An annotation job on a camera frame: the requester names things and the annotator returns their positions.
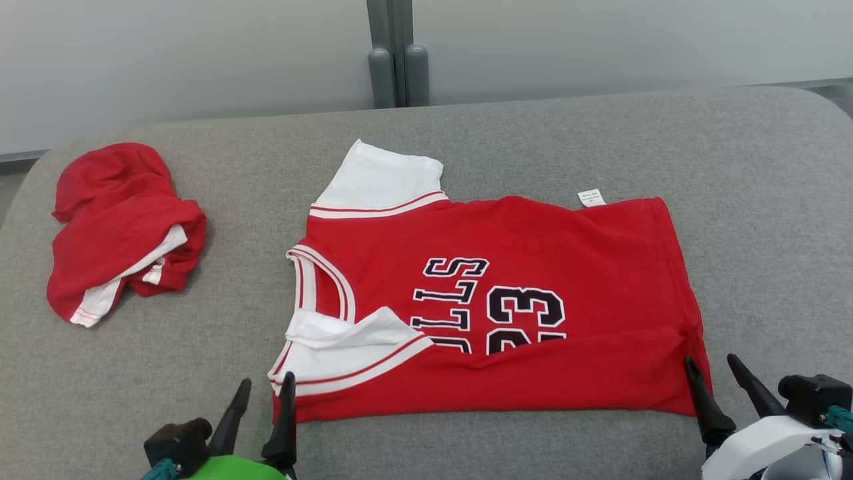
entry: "red garment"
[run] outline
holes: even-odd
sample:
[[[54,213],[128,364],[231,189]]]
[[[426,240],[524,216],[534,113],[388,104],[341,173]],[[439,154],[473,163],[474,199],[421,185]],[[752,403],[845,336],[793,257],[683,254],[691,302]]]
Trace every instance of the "red garment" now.
[[[87,327],[128,283],[141,296],[183,290],[205,244],[204,212],[177,197],[163,159],[140,143],[73,161],[56,184],[53,215],[68,224],[53,242],[48,303]]]
[[[702,320],[660,198],[578,211],[520,196],[452,202],[441,172],[357,142],[311,206],[287,253],[296,311],[269,373],[275,392],[295,374],[298,421],[693,414],[685,356],[711,387]]]

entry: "basketball jersey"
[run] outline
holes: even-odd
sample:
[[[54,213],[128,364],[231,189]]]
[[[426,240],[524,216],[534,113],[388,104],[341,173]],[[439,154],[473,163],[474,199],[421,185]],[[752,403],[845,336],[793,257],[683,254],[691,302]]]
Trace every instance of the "basketball jersey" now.
[[[699,308],[660,198],[452,202],[440,162],[357,141],[311,205],[269,372],[298,421],[465,410],[693,414]]]

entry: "white label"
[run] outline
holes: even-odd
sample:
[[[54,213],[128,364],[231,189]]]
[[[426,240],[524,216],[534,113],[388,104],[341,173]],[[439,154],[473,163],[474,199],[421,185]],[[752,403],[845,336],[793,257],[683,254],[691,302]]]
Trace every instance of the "white label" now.
[[[585,207],[594,207],[596,205],[606,205],[604,199],[601,198],[601,192],[598,189],[586,190],[579,192],[577,197],[581,199],[581,203]]]

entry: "floor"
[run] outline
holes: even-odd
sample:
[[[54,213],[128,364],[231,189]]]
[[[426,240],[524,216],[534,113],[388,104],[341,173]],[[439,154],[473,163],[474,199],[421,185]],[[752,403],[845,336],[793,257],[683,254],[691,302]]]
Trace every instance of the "floor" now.
[[[827,85],[806,88],[832,101],[847,115],[853,118],[853,85]],[[0,225],[12,204],[12,198],[18,191],[26,173],[35,161],[0,162]]]

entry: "gray table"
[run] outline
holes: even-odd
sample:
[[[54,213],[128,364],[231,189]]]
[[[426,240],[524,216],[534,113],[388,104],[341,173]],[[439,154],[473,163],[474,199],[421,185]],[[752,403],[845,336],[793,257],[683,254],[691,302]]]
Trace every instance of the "gray table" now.
[[[705,319],[717,399],[755,420],[725,366],[773,384],[853,381],[853,122],[815,94],[732,88],[165,124],[53,150],[0,229],[0,465],[16,479],[140,477],[167,422],[217,421],[255,383],[237,453],[269,434],[265,373],[293,308],[286,248],[356,138],[444,165],[467,201],[580,208],[662,196]],[[183,293],[131,293],[92,330],[44,299],[62,168],[87,150],[154,146],[210,220]],[[508,379],[506,388],[512,388]],[[696,478],[694,419],[655,412],[418,414],[304,424],[297,472],[319,478]]]

